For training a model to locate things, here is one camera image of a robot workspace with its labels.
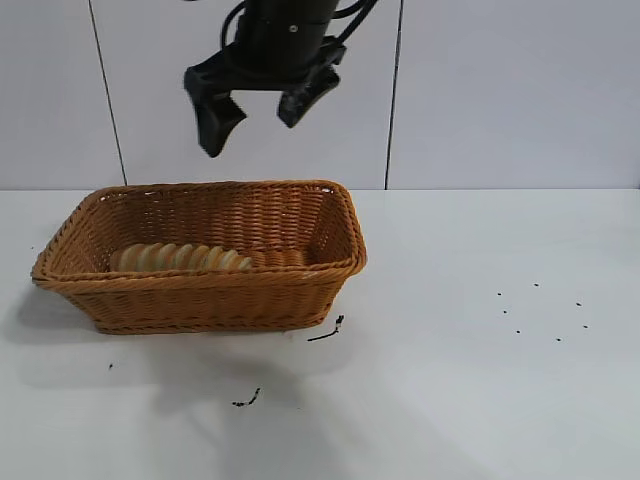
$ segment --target bread roll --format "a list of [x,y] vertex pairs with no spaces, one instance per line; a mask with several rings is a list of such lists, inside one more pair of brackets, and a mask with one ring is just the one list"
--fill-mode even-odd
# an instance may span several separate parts
[[235,250],[191,244],[136,243],[111,255],[113,272],[156,272],[162,270],[247,270],[252,260]]

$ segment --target tile grout line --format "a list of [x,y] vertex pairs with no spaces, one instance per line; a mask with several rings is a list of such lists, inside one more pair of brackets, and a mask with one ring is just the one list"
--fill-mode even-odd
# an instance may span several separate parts
[[100,39],[98,38],[98,27],[96,26],[96,17],[93,12],[92,0],[87,0],[89,5],[89,15],[91,17],[91,26],[93,27],[93,36],[96,41],[96,50],[98,52],[98,60],[100,62],[100,70],[102,71],[102,82],[104,84],[104,91],[107,95],[107,104],[109,106],[109,115],[111,116],[111,127],[113,128],[113,136],[116,140],[116,148],[118,150],[118,158],[120,160],[120,170],[122,171],[122,180],[125,185],[127,182],[127,173],[124,169],[124,160],[122,159],[122,149],[120,148],[120,138],[118,137],[118,128],[116,127],[116,119],[113,114],[113,103],[111,102],[111,93],[109,92],[109,83],[107,82],[107,73],[104,68],[104,60],[102,58],[102,48],[100,47]]
[[389,170],[391,167],[391,146],[393,143],[393,128],[396,113],[396,90],[398,88],[398,69],[400,65],[400,49],[402,45],[402,17],[404,15],[404,0],[400,0],[398,12],[398,33],[396,37],[396,56],[393,67],[393,86],[391,87],[391,112],[389,115],[389,136],[387,140],[387,167],[384,173],[384,189],[389,190]]

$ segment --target white tiled wall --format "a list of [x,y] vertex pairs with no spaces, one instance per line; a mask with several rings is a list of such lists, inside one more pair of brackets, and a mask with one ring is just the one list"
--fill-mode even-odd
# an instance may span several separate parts
[[0,188],[122,183],[87,0],[0,2]]
[[[197,144],[182,75],[218,50],[236,0],[91,2],[130,183],[385,186],[400,0],[380,0],[349,42],[342,85],[294,130],[277,93],[236,94],[249,118],[217,159]],[[640,4],[402,4],[390,188],[640,184]],[[123,182],[89,5],[0,4],[0,188]]]
[[637,0],[405,0],[391,188],[638,187]]
[[295,129],[276,117],[278,93],[235,94],[249,118],[216,159],[198,146],[182,76],[218,51],[237,0],[93,3],[129,182],[330,178],[384,187],[399,0],[382,0],[354,34],[337,67],[342,84]]

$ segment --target black cable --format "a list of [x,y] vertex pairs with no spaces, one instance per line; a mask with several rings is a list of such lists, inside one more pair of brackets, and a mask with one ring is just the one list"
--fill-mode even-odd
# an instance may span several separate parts
[[353,32],[356,31],[364,19],[367,18],[367,15],[371,13],[371,10],[375,7],[376,3],[378,3],[378,0],[368,0],[367,3],[362,6],[358,15],[356,15],[356,18],[351,20],[351,23],[347,25],[347,28],[338,35],[338,43],[344,43],[353,34]]
[[[355,30],[360,26],[360,24],[364,21],[365,18],[369,15],[373,7],[378,3],[378,0],[357,0],[353,5],[344,8],[342,10],[338,10],[334,13],[333,18],[345,18],[347,16],[353,15],[358,12],[356,17],[347,25],[347,28],[338,36],[337,44],[343,44]],[[231,26],[231,22],[244,10],[245,2],[240,2],[236,5],[229,15],[224,19],[222,23],[222,29],[220,30],[220,50],[222,51],[222,56],[224,58],[225,63],[229,66],[229,68],[237,71],[238,73],[249,77],[249,78],[271,78],[268,74],[261,74],[259,72],[255,72],[253,70],[247,70],[239,66],[236,62],[234,62],[231,57],[231,52],[229,52],[229,48],[227,45],[227,35],[229,34],[229,27]]]
[[347,8],[343,8],[342,10],[337,10],[333,14],[333,19],[337,20],[339,18],[350,17],[351,15],[356,13],[358,10],[360,10],[362,7],[364,7],[365,3],[367,3],[367,0],[358,0],[353,5],[350,5]]

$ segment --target black debris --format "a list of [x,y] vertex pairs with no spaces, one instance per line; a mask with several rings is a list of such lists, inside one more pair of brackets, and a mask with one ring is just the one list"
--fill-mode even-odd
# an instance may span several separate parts
[[248,402],[233,402],[233,405],[235,405],[236,407],[247,407],[249,405],[253,405],[258,399],[258,395],[260,395],[260,390],[260,388],[256,388],[256,393],[253,394],[253,398]]
[[344,320],[344,315],[340,315],[336,320],[336,328],[331,333],[327,333],[326,335],[322,335],[320,337],[308,338],[307,342],[315,342],[316,340],[323,340],[325,338],[329,338],[334,336],[336,333],[340,331],[340,327],[342,326],[342,321]]

